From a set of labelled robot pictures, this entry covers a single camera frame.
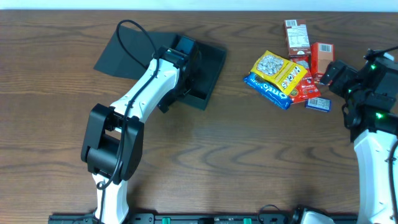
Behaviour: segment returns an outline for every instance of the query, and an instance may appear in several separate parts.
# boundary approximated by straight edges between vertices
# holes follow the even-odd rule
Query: cardboard box
[[[329,63],[335,60],[335,46],[316,42],[311,45],[311,52],[311,74],[313,80],[319,82]]]
[[[307,25],[303,19],[292,19],[284,22],[286,45],[289,57],[311,55]]]

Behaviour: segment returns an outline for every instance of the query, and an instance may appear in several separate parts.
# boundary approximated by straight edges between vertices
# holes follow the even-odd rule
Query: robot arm
[[[333,93],[343,97],[344,124],[351,132],[359,164],[360,208],[358,223],[397,223],[389,165],[397,146],[398,117],[392,113],[398,92],[398,64],[387,54],[369,50],[367,63],[360,71],[337,60],[329,64],[321,79]],[[398,174],[398,167],[392,166]],[[393,186],[398,178],[393,178]],[[296,223],[333,223],[327,214],[298,207],[292,217]]]
[[[388,158],[397,142],[395,134],[365,130],[354,141],[359,165],[360,208],[358,223],[395,223],[389,187]]]
[[[132,108],[126,115],[128,118],[136,117],[140,122],[145,123],[160,100],[177,85],[180,69],[174,67],[173,63],[164,59],[160,59],[159,62],[160,65],[157,77],[145,87],[133,102]],[[156,59],[152,59],[149,68],[138,82],[118,101],[111,104],[115,113],[123,114],[126,111],[126,106],[131,98],[137,94],[139,89],[154,75],[156,63]],[[115,130],[121,132],[119,127],[115,128]],[[93,174],[93,178],[95,184],[109,181],[107,177],[101,174]],[[102,198],[102,191],[103,190],[97,189],[98,209],[95,212],[95,217],[98,219],[100,217],[100,211],[103,209],[103,223],[122,223],[129,211],[126,200],[127,181],[122,180],[119,184],[111,183],[106,188],[104,198]]]
[[[81,150],[81,159],[87,163],[88,171],[93,174],[96,184],[107,183],[118,164],[120,140],[106,134],[119,131],[123,118],[127,118],[124,136],[121,170],[113,181],[103,190],[97,189],[98,209],[95,219],[103,223],[122,223],[127,217],[127,180],[131,178],[142,156],[144,123],[154,108],[163,112],[178,97],[184,96],[190,89],[190,80],[197,65],[198,48],[194,40],[182,37],[175,49],[161,47],[159,69],[156,77],[157,59],[152,59],[145,74],[118,101],[110,107],[96,105],[88,119],[85,140]],[[135,96],[127,114],[124,114],[129,101]]]
[[[128,118],[137,117],[139,121],[145,123],[148,116],[152,113],[154,108],[160,102],[160,100],[170,91],[175,88],[178,83],[180,75],[180,69],[175,67],[173,63],[168,62],[164,59],[159,60],[159,73],[148,86],[142,91],[137,99],[132,104],[132,108]],[[122,98],[111,104],[114,107],[114,111],[119,114],[123,114],[126,111],[126,106],[131,98],[138,92],[138,90],[153,76],[156,68],[156,59],[152,59],[149,64],[148,70],[138,80],[138,82],[128,91]]]

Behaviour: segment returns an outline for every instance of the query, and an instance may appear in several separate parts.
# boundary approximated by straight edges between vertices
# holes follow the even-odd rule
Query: oreo package
[[[243,81],[284,110],[287,110],[292,104],[292,99],[289,96],[253,72],[245,77]]]

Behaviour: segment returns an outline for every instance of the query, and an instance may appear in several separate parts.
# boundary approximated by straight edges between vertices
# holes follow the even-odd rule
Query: red candy wrapper
[[[319,97],[321,93],[319,92],[311,76],[311,71],[308,64],[308,56],[296,57],[290,60],[299,65],[302,65],[305,69],[307,69],[307,74],[304,75],[304,77],[289,95],[290,98],[293,100],[293,103],[300,103],[307,99]]]

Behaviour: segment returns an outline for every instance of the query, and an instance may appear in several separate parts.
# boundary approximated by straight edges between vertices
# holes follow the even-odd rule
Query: wooden table
[[[357,212],[356,155],[333,109],[283,111],[243,83],[266,50],[287,56],[282,21],[307,20],[311,42],[333,43],[357,68],[368,48],[398,43],[398,14],[340,12],[1,11],[0,223],[45,223],[96,208],[80,160],[88,115],[136,81],[93,70],[122,19],[224,45],[228,56],[205,111],[176,103],[146,122],[131,206],[160,213],[256,213],[273,203]]]

